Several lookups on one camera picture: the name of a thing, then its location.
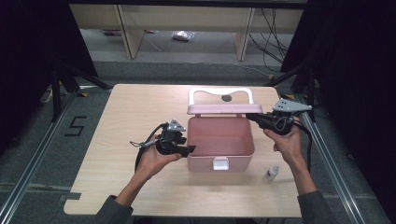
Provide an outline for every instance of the pink box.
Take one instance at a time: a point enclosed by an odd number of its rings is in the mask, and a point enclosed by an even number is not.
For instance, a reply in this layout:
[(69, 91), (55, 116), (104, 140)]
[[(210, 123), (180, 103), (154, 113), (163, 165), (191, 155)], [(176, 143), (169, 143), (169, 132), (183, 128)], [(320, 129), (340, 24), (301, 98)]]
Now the pink box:
[[(246, 91), (227, 88), (230, 92)], [(203, 114), (233, 114), (228, 117), (202, 117)], [(188, 114), (187, 145), (196, 146), (188, 156), (191, 172), (245, 172), (254, 153), (250, 122), (242, 113), (262, 113), (260, 105), (194, 105)]]

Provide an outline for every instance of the black cloth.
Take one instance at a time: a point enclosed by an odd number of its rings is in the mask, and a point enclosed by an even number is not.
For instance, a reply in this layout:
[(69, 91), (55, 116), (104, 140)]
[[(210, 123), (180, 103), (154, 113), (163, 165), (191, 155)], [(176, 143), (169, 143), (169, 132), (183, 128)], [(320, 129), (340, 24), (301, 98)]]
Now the black cloth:
[[(97, 224), (124, 224), (134, 209), (122, 206), (111, 195), (95, 216)], [(297, 197), (304, 224), (338, 223), (329, 205), (319, 191), (306, 193)]]
[(116, 196), (110, 195), (102, 205), (102, 208), (96, 214), (94, 223), (124, 224), (131, 216), (133, 211), (134, 209), (132, 207), (120, 205), (116, 202)]
[(304, 224), (338, 223), (320, 191), (300, 195), (297, 199)]

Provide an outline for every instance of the box handle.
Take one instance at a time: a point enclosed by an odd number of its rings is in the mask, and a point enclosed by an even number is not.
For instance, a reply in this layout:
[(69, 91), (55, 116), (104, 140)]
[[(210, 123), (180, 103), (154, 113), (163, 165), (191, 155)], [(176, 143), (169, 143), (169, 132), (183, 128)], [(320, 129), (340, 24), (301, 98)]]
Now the box handle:
[(254, 105), (253, 93), (251, 92), (250, 89), (243, 87), (242, 88), (204, 88), (204, 87), (191, 88), (189, 90), (189, 105), (194, 105), (194, 94), (197, 91), (204, 91), (213, 95), (229, 95), (236, 91), (244, 91), (245, 93), (247, 93), (249, 104)]
[(213, 170), (229, 170), (230, 162), (227, 157), (215, 157), (213, 159)]

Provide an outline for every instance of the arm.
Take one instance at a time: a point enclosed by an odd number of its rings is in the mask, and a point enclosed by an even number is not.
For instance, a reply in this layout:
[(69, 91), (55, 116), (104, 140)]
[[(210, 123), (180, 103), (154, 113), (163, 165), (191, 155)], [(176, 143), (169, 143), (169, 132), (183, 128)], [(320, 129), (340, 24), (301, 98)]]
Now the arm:
[(312, 180), (301, 152), (301, 131), (293, 125), (289, 134), (278, 135), (271, 130), (264, 134), (273, 139), (274, 151), (282, 154), (289, 165), (299, 194), (298, 201), (304, 223), (337, 223), (335, 216)]
[(181, 158), (180, 154), (162, 155), (152, 146), (143, 153), (136, 172), (119, 196), (110, 196), (95, 216), (94, 223), (125, 223), (132, 214), (134, 199), (147, 181), (158, 174), (171, 161)]

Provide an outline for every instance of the wooden table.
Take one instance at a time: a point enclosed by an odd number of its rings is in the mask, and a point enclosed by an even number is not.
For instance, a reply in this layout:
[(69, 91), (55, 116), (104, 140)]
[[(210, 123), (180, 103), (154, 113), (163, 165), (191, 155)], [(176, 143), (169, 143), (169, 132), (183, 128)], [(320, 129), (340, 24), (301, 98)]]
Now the wooden table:
[[(71, 190), (78, 200), (67, 200), (69, 215), (93, 215), (108, 195), (118, 195), (134, 173), (138, 149), (160, 124), (176, 119), (187, 127), (188, 91), (184, 85), (116, 85), (108, 99)], [(276, 90), (249, 87), (264, 112), (277, 102)], [(243, 92), (233, 103), (246, 103)], [(196, 104), (219, 103), (219, 96), (195, 93)], [(300, 217), (297, 190), (289, 166), (274, 142), (251, 121), (255, 153), (244, 173), (191, 173), (187, 160), (172, 162), (142, 188), (133, 203), (136, 216), (164, 217)], [(280, 173), (269, 183), (270, 166)]]

